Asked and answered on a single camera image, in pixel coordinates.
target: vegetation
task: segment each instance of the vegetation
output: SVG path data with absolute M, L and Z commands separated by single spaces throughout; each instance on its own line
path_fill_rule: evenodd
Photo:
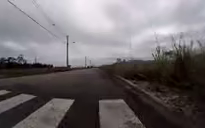
M 18 57 L 1 57 L 0 58 L 0 69 L 15 69 L 15 68 L 52 68 L 53 65 L 42 64 L 42 63 L 27 63 L 27 60 L 23 55 Z
M 127 61 L 103 66 L 109 74 L 160 83 L 177 89 L 205 111 L 205 41 L 171 37 L 172 47 L 158 45 L 151 61 Z

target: sky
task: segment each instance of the sky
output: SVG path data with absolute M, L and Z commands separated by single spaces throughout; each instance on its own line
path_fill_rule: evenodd
M 47 28 L 50 35 L 7 0 L 0 0 L 0 57 L 23 54 L 29 62 L 94 65 L 117 58 L 152 59 L 155 33 L 170 45 L 170 35 L 205 31 L 205 0 L 11 0 Z

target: asphalt road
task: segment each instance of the asphalt road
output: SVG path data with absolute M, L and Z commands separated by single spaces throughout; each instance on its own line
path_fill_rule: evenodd
M 0 128 L 142 128 L 99 69 L 0 80 Z

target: roadside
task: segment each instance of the roadside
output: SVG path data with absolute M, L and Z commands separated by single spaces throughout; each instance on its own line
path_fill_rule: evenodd
M 182 113 L 200 126 L 205 124 L 205 38 L 171 37 L 172 47 L 158 46 L 153 60 L 125 60 L 104 65 L 110 76 L 122 76 L 135 88 L 159 99 L 169 109 Z
M 11 78 L 11 77 L 21 77 L 28 75 L 39 75 L 48 74 L 54 72 L 64 72 L 74 69 L 68 69 L 66 67 L 54 67 L 54 68 L 31 68 L 31 69 L 1 69 L 0 79 Z

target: grass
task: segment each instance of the grass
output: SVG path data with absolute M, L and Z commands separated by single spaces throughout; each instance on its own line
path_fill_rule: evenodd
M 68 71 L 65 67 L 54 68 L 31 68 L 31 69 L 2 69 L 0 70 L 0 79 L 9 77 L 20 77 L 28 75 L 48 74 L 53 72 Z
M 205 41 L 172 36 L 172 47 L 158 45 L 149 63 L 122 62 L 101 67 L 131 80 L 157 82 L 186 93 L 205 112 Z

